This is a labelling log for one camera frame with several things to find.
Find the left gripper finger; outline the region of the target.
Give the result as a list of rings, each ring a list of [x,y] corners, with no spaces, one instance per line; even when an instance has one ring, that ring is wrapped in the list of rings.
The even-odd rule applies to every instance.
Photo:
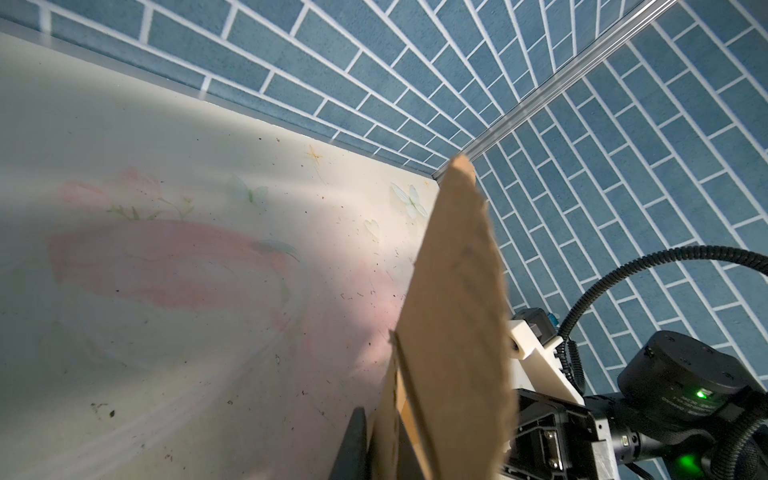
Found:
[[[329,474],[329,480],[366,480],[369,478],[367,416],[362,406],[356,407]]]

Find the brown cardboard paper box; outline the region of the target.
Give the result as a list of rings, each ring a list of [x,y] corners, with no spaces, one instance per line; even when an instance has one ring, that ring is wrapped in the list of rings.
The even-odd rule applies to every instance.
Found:
[[[475,170],[448,165],[414,263],[370,434],[372,476],[394,479],[411,413],[431,479],[491,479],[516,420],[510,311]]]

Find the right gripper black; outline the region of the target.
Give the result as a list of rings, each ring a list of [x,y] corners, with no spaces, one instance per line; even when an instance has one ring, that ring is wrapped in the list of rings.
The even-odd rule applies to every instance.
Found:
[[[518,420],[503,455],[506,479],[616,479],[608,416],[599,408],[519,389]]]

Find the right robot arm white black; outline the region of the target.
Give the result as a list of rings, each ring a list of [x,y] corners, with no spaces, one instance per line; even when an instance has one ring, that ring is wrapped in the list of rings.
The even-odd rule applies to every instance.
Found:
[[[616,393],[581,404],[520,390],[519,425],[501,473],[511,479],[764,479],[767,392],[741,362],[658,331],[618,377]]]

